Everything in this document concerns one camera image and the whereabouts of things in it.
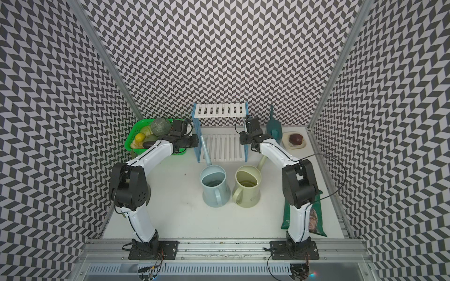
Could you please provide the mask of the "purple eggplant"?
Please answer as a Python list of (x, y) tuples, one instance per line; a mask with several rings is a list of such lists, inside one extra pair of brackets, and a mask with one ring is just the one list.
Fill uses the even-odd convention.
[(142, 143), (142, 147), (144, 149), (149, 149), (151, 146), (155, 145), (156, 141), (155, 140), (151, 140), (151, 141), (146, 141)]

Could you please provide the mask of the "green crisps bag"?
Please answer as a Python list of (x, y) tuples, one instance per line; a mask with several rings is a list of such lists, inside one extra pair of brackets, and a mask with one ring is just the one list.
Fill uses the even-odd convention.
[[(322, 207), (321, 207), (321, 195), (322, 191), (315, 196), (315, 201), (312, 204), (310, 215), (309, 215), (309, 232), (312, 234), (317, 234), (322, 237), (327, 237), (327, 234), (323, 230), (323, 220), (322, 220)], [(284, 213), (283, 220), (281, 224), (281, 229), (287, 230), (290, 225), (290, 206), (287, 200), (284, 202)]]

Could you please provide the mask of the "green plastic basket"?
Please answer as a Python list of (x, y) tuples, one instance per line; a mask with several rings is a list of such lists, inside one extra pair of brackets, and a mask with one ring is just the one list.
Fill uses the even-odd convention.
[[(181, 149), (180, 153), (173, 153), (173, 147), (172, 144), (169, 143), (166, 140), (163, 140), (163, 137), (157, 137), (155, 135), (152, 134), (151, 131), (151, 123), (153, 122), (154, 119), (144, 119), (141, 120), (139, 122), (137, 122), (132, 130), (131, 133), (129, 134), (129, 136), (127, 137), (126, 141), (125, 141), (125, 148), (128, 151), (134, 151), (136, 152), (138, 155), (142, 154), (142, 153), (147, 153), (150, 152), (152, 149), (156, 150), (158, 148), (168, 148), (169, 149), (169, 153), (175, 155), (175, 154), (180, 154), (183, 153), (186, 149)], [(144, 149), (143, 148), (143, 142), (139, 143), (136, 142), (135, 136), (138, 133), (144, 133), (146, 135), (146, 138), (144, 140), (144, 142), (146, 141), (156, 141), (155, 145), (151, 146), (149, 149)]]

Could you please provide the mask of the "yellow lemon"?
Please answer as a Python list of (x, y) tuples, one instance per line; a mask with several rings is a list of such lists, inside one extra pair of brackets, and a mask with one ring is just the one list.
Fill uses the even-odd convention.
[(145, 138), (146, 138), (146, 135), (144, 133), (140, 132), (135, 136), (134, 140), (136, 142), (142, 143), (142, 142), (144, 142)]

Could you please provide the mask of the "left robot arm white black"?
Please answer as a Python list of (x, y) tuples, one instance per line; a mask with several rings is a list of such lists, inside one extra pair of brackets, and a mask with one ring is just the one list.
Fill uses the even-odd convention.
[(152, 225), (146, 203), (151, 198), (150, 185), (146, 177), (165, 158), (181, 149), (196, 148), (199, 138), (188, 131), (193, 128), (189, 119), (172, 121), (168, 135), (143, 144), (145, 152), (126, 163), (117, 163), (110, 174), (109, 198), (118, 214), (130, 222), (134, 238), (128, 249), (130, 260), (163, 259), (164, 247), (159, 244), (159, 235)]

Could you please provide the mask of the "dark red onion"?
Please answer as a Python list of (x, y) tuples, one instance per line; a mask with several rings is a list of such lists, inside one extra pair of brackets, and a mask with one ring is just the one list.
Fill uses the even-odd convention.
[(304, 138), (301, 134), (293, 133), (289, 136), (288, 140), (292, 146), (300, 146), (303, 144)]

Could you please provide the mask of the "light blue watering can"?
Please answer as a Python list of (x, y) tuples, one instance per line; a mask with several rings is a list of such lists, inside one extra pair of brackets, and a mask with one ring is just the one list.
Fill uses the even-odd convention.
[(203, 187), (203, 201), (210, 207), (219, 208), (230, 200), (231, 190), (227, 184), (226, 171), (219, 165), (213, 165), (206, 142), (200, 137), (206, 160), (206, 167), (200, 173), (200, 183)]

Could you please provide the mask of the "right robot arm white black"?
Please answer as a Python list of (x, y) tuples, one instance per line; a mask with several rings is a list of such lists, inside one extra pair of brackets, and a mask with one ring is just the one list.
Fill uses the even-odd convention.
[(289, 154), (260, 127), (259, 119), (246, 115), (245, 130), (240, 132), (240, 143), (250, 145), (253, 152), (262, 154), (281, 169), (282, 192), (290, 205), (289, 228), (285, 241), (271, 243), (270, 252), (277, 259), (318, 260), (316, 243), (309, 234), (312, 205), (319, 188), (312, 163)]

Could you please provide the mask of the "cream watering can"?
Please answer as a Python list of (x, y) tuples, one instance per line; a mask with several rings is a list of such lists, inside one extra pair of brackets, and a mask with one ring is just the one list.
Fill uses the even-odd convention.
[(242, 208), (252, 208), (260, 200), (260, 185), (262, 182), (261, 170), (267, 160), (262, 156), (257, 166), (245, 165), (235, 174), (235, 187), (233, 202)]

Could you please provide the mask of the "dark teal watering can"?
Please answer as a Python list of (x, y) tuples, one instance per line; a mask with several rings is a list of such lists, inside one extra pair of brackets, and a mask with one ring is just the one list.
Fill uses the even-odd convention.
[(274, 106), (270, 106), (270, 117), (266, 125), (266, 133), (271, 135), (278, 144), (282, 141), (282, 125), (274, 118)]

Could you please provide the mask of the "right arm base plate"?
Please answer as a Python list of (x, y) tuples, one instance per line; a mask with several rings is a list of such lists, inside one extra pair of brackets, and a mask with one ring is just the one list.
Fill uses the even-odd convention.
[(307, 240), (299, 243), (290, 241), (271, 241), (270, 250), (273, 260), (319, 260), (319, 251), (315, 241)]

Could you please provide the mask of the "aluminium front rail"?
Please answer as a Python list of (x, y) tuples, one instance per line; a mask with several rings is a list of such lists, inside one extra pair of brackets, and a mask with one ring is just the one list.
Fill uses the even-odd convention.
[[(164, 262), (263, 262), (271, 252), (269, 239), (178, 239), (175, 260)], [(311, 262), (371, 262), (370, 255), (359, 239), (314, 239), (319, 260)], [(126, 239), (88, 240), (77, 262), (131, 263), (123, 246)]]

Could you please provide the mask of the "green netted melon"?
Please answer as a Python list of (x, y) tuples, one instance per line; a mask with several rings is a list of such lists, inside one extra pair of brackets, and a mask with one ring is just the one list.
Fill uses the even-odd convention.
[(164, 137), (170, 133), (172, 129), (172, 123), (163, 117), (159, 117), (153, 120), (151, 123), (152, 134), (157, 137)]

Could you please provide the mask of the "cream small plate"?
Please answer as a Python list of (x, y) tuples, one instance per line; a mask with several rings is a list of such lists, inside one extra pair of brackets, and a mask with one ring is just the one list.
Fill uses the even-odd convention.
[(286, 149), (303, 149), (307, 145), (307, 140), (299, 132), (285, 132), (282, 135), (282, 144)]

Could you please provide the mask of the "blue white slatted shelf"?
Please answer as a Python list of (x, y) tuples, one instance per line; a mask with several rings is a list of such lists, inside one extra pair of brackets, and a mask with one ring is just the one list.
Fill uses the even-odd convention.
[(239, 120), (248, 114), (248, 103), (237, 104), (193, 104), (192, 121), (194, 133), (203, 138), (200, 145), (194, 148), (197, 161), (205, 162), (202, 145), (206, 144), (212, 162), (247, 162), (248, 145), (240, 143), (240, 135), (233, 128), (211, 127), (202, 124), (207, 120), (235, 119)]

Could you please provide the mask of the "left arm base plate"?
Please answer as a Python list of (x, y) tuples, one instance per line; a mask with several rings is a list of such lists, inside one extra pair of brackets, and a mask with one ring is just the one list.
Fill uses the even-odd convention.
[(128, 259), (137, 261), (156, 259), (172, 261), (176, 258), (178, 245), (178, 241), (153, 241), (142, 243), (132, 240)]

